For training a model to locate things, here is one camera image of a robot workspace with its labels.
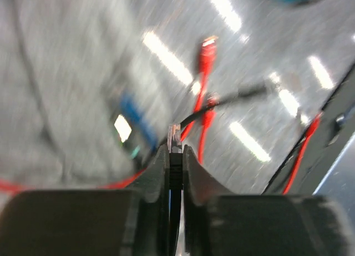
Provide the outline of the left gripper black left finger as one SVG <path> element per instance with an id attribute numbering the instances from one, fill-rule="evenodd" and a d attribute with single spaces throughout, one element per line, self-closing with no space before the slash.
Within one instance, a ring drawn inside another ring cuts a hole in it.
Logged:
<path id="1" fill-rule="evenodd" d="M 118 190 L 31 190 L 1 212 L 2 255 L 168 255 L 169 151 Z"/>

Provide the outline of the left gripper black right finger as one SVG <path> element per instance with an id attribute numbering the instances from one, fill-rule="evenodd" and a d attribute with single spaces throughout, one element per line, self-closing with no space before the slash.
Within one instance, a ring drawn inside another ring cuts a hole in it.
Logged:
<path id="1" fill-rule="evenodd" d="M 190 255 L 353 255 L 354 231 L 324 196 L 235 194 L 192 148 L 182 153 L 185 248 Z"/>

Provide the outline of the grey crumpled cloth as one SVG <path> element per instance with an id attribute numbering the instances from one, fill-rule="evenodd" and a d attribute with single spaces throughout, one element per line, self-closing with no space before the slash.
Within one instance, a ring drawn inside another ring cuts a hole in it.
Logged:
<path id="1" fill-rule="evenodd" d="M 1 0 L 1 175 L 35 185 L 124 180 L 121 96 L 163 137 L 169 112 L 126 0 Z"/>

